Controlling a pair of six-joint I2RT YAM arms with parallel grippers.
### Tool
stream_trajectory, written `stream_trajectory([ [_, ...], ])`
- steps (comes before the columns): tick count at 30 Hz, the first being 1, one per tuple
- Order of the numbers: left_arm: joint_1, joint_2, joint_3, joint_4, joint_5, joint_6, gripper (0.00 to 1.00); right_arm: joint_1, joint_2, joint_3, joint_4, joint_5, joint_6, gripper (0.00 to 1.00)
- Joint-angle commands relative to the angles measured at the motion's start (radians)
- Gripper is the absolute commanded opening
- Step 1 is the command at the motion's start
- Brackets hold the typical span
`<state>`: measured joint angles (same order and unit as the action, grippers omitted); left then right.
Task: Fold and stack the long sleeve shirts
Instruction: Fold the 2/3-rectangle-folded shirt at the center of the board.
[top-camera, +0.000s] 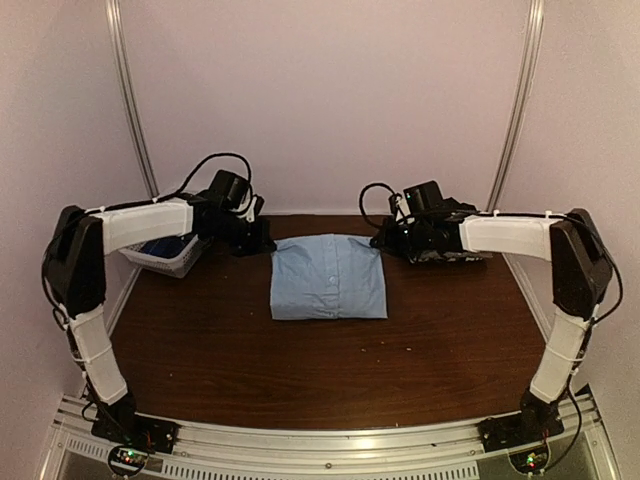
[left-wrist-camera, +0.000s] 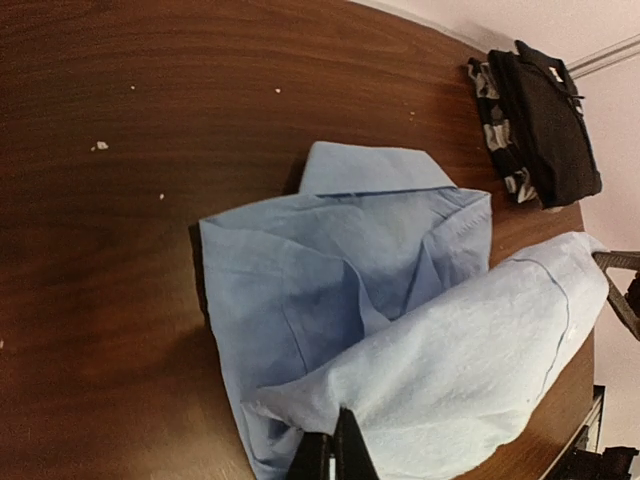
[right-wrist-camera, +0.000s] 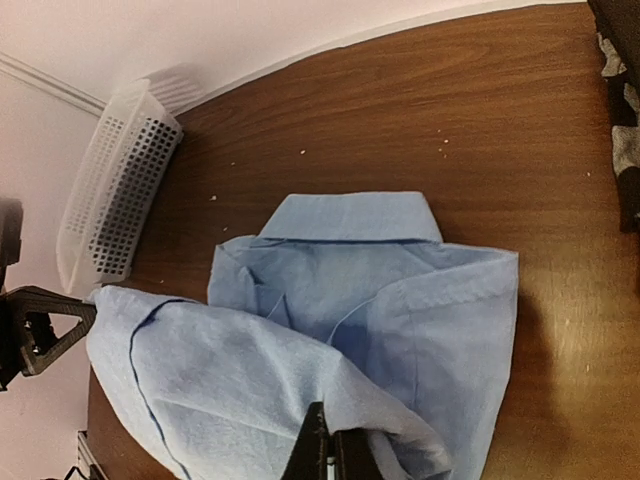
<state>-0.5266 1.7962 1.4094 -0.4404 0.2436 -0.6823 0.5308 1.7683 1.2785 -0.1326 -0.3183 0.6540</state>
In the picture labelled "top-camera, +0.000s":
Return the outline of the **light blue long sleeve shirt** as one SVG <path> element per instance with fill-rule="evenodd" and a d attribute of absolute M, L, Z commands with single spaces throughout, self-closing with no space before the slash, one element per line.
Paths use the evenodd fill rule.
<path fill-rule="evenodd" d="M 285 238 L 271 256 L 271 316 L 276 321 L 388 317 L 379 250 L 367 236 Z"/>

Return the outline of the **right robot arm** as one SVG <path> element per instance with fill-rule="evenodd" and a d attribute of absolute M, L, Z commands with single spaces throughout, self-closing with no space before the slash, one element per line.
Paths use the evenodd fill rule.
<path fill-rule="evenodd" d="M 435 181 L 392 191 L 388 203 L 371 245 L 412 264 L 476 261 L 498 253 L 550 266 L 553 325 L 512 423 L 519 440 L 535 440 L 569 394 L 592 331 L 606 317 L 599 308 L 609 284 L 621 279 L 591 215 L 581 208 L 565 214 L 483 211 L 444 197 Z"/>

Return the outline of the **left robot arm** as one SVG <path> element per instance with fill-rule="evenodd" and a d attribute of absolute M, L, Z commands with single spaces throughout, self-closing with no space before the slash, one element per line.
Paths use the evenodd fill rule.
<path fill-rule="evenodd" d="M 106 331 L 106 257 L 125 247 L 185 235 L 223 241 L 238 257 L 272 253 L 276 244 L 268 220 L 260 215 L 263 205 L 250 180 L 220 170 L 199 193 L 180 187 L 146 201 L 62 210 L 43 255 L 43 290 L 99 409 L 98 420 L 121 443 L 137 442 L 144 424 L 135 415 L 134 398 Z"/>

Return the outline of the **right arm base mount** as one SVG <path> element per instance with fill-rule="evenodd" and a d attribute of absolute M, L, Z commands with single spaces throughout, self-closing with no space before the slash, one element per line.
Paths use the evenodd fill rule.
<path fill-rule="evenodd" d="M 481 421 L 478 432 L 485 453 L 505 451 L 519 474 L 541 474 L 551 459 L 549 440 L 564 432 L 558 415 L 540 425 L 535 416 L 523 412 Z"/>

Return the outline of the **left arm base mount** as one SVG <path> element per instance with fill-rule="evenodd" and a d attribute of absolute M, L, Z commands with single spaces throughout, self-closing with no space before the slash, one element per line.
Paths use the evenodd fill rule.
<path fill-rule="evenodd" d="M 98 418 L 91 434 L 114 443 L 107 454 L 107 466 L 118 476 L 132 477 L 142 472 L 154 454 L 171 454 L 179 425 L 140 415 L 134 416 L 132 433 L 125 433 L 113 422 Z"/>

